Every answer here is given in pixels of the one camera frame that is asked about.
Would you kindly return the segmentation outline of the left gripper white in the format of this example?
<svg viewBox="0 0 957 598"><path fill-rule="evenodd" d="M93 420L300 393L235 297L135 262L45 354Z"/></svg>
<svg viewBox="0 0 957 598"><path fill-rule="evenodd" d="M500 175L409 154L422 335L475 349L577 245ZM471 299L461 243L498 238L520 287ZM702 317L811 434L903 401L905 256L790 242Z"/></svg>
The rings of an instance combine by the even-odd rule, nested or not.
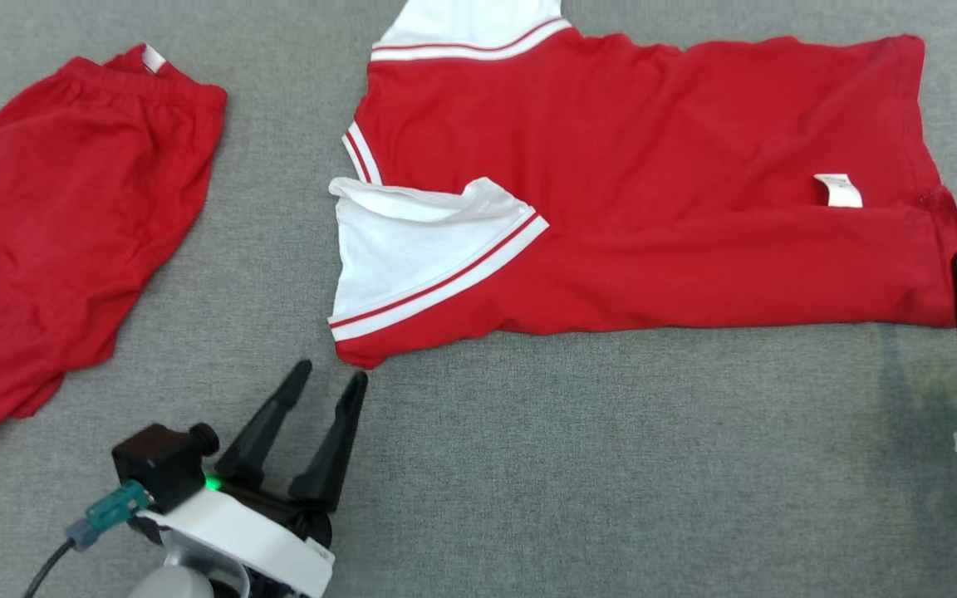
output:
<svg viewBox="0 0 957 598"><path fill-rule="evenodd" d="M289 371L218 458L219 479L243 488L262 487L263 465L311 372L311 360L300 360ZM368 382L367 372L354 372L314 458L290 482L290 499L324 513L337 511ZM167 566L233 575L242 583L244 598L256 598L252 588L255 574L282 584L297 598L322 598L333 576L335 557L330 549L315 540L301 540L228 493L202 488L167 514L148 508L138 512L138 518L156 525L167 552Z"/></svg>

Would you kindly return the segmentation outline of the red shorts with white stripes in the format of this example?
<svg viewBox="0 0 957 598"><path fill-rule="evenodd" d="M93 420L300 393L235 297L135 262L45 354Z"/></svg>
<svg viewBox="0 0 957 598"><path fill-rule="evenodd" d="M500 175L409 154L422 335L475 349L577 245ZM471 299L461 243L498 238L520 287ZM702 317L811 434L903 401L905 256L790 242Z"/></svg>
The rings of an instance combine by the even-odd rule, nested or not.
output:
<svg viewBox="0 0 957 598"><path fill-rule="evenodd" d="M227 103L140 44L0 110L0 424L113 355L205 204Z"/></svg>

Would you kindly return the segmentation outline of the red white-trimmed jersey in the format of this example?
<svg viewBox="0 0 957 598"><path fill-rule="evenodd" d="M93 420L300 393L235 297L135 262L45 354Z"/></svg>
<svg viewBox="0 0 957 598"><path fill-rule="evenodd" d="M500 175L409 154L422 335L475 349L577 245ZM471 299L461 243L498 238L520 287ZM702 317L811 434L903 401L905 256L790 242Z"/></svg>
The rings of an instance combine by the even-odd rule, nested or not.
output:
<svg viewBox="0 0 957 598"><path fill-rule="evenodd" d="M342 144L343 362L479 338L953 328L922 38L642 46L561 0L407 0Z"/></svg>

